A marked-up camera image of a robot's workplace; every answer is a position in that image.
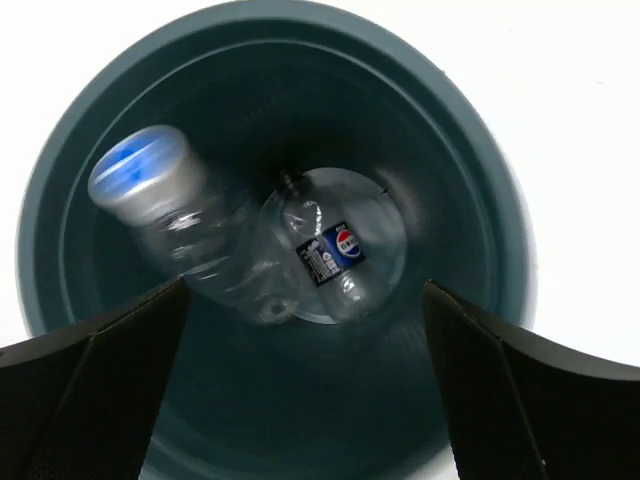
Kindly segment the tall clear bottle white cap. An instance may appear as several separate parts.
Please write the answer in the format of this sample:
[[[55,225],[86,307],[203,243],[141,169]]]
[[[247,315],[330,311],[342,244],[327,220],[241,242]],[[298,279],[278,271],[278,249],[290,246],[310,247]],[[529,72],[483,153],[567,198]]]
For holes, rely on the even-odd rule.
[[[181,130],[156,124],[127,136],[96,162],[87,188],[199,293],[257,325],[294,316],[303,289],[287,250],[250,193],[208,167]]]

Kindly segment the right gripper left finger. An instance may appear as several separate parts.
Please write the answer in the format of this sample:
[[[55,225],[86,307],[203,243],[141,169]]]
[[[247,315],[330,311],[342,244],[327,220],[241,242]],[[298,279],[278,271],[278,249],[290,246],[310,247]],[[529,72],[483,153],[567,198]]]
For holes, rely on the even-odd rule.
[[[177,279],[2,348],[2,478],[138,478],[189,305]]]

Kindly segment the small pepsi bottle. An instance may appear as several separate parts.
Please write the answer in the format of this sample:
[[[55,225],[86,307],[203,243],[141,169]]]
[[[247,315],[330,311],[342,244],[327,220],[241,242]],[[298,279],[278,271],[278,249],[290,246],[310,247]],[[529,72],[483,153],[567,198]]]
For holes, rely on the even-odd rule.
[[[293,169],[279,172],[278,192],[282,224],[327,315],[346,323],[376,310],[386,283],[347,222],[340,198]]]

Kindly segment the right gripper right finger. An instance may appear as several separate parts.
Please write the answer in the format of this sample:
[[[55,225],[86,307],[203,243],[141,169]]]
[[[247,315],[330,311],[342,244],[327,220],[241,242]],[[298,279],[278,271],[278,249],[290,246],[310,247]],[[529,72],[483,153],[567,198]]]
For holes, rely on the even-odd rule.
[[[638,478],[638,368],[545,339],[434,281],[423,318],[460,478]]]

